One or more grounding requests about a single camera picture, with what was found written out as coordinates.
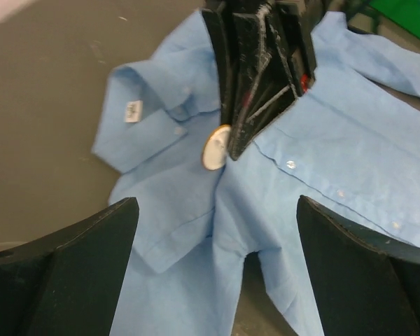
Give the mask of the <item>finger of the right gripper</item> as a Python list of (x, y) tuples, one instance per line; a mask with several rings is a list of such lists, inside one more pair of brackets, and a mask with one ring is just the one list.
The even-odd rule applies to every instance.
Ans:
[(314, 84), (316, 1), (240, 1), (232, 14), (237, 74), (228, 154), (254, 138)]
[(237, 70), (237, 36), (230, 7), (202, 7), (218, 71), (220, 123), (231, 125)]

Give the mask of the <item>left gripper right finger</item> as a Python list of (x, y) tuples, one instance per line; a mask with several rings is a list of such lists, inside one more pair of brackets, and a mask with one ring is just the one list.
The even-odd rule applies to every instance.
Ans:
[(420, 335), (420, 248), (309, 197), (297, 224), (326, 335)]

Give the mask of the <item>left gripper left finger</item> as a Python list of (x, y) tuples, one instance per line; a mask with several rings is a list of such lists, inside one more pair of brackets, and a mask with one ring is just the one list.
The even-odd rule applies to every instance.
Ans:
[(138, 219), (129, 197), (0, 251), (0, 335), (109, 335)]

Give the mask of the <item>round gold brooch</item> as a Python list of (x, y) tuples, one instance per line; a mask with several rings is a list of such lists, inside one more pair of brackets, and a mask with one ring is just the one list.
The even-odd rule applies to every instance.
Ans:
[(222, 168), (228, 155), (231, 126), (220, 125), (208, 137), (202, 149), (202, 165), (209, 171)]

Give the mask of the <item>light blue shirt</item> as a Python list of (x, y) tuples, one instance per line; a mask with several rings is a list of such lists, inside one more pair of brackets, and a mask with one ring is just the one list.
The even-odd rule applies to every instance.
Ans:
[(420, 54), (349, 31), (328, 13), (312, 33), (308, 93), (237, 161), (201, 162), (219, 124), (216, 62), (199, 12), (107, 82), (93, 153), (120, 172), (110, 203), (140, 215), (112, 335), (229, 335), (246, 255), (299, 335), (322, 335), (296, 206), (306, 195), (420, 247)]

